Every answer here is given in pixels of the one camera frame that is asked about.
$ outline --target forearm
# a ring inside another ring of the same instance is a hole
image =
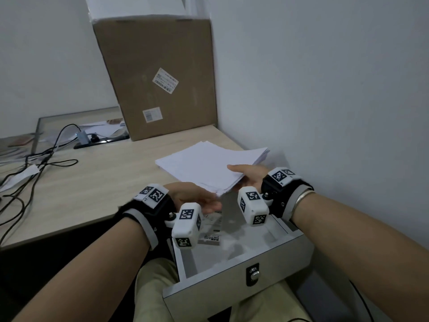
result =
[[[49,281],[14,322],[108,321],[148,249],[142,227],[123,218]]]
[[[427,318],[426,249],[388,225],[318,194],[306,196],[292,220],[390,317]]]

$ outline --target drawer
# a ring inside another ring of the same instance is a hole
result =
[[[180,282],[165,288],[163,297],[175,322],[207,319],[310,264],[314,247],[299,229],[274,216],[249,226],[234,193],[223,196],[222,205],[219,246],[173,245]],[[258,267],[256,282],[250,280],[252,267]]]

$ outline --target hand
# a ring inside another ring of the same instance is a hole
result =
[[[245,175],[245,177],[235,184],[233,188],[235,191],[238,191],[243,186],[254,186],[260,193],[262,180],[270,171],[262,165],[228,165],[227,167],[233,172],[243,173]]]
[[[201,205],[202,213],[211,213],[222,209],[216,193],[209,192],[191,182],[175,182],[164,185],[173,199],[176,209],[186,202],[197,202]]]

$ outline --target pants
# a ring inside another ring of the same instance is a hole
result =
[[[134,291],[136,308],[134,322],[173,322],[164,303],[162,292],[179,282],[175,265],[158,258],[145,264],[137,274]],[[307,313],[282,280],[267,289],[232,306],[230,322],[287,322],[293,318],[310,321]]]

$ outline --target large brown cardboard box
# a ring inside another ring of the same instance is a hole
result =
[[[131,140],[217,123],[210,20],[98,20],[94,32]]]

